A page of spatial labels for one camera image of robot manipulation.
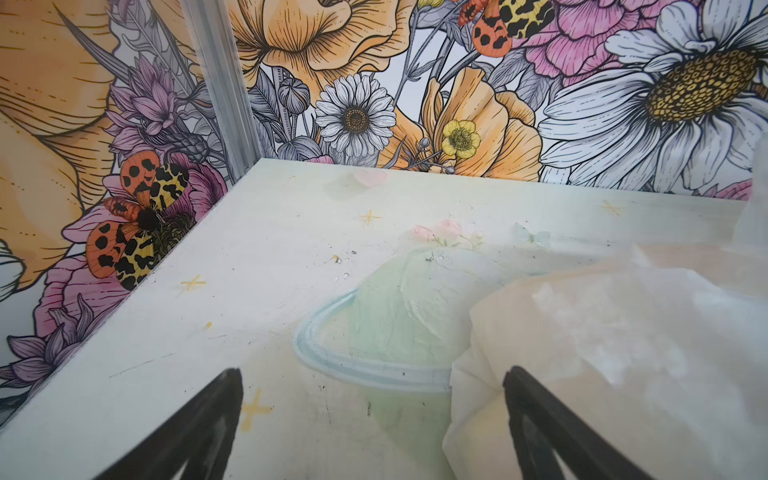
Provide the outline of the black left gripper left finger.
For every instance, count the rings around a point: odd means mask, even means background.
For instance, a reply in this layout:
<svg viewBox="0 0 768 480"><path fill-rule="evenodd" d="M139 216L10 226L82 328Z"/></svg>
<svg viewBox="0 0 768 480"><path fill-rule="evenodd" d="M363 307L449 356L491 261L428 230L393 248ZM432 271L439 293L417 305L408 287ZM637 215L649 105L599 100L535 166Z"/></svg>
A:
<svg viewBox="0 0 768 480"><path fill-rule="evenodd" d="M99 479L221 479L243 403L239 369L222 371Z"/></svg>

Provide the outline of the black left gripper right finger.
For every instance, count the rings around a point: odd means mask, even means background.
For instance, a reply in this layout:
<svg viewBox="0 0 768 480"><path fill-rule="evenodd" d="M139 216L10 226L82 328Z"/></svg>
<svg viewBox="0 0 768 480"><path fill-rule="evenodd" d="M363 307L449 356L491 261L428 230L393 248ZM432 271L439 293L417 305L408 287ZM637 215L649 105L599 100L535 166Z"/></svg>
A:
<svg viewBox="0 0 768 480"><path fill-rule="evenodd" d="M509 430L524 479L563 479L561 463L578 479L650 477L524 368L512 367L503 387Z"/></svg>

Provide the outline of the white plastic bag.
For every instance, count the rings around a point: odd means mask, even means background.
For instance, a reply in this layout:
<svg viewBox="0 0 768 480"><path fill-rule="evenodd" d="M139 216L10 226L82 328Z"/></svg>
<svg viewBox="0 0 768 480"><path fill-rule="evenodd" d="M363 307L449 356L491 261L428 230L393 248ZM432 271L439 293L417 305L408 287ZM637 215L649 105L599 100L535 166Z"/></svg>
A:
<svg viewBox="0 0 768 480"><path fill-rule="evenodd" d="M767 475L767 146L730 243L643 245L512 283L470 313L443 450L459 479L577 477L541 387L655 479Z"/></svg>

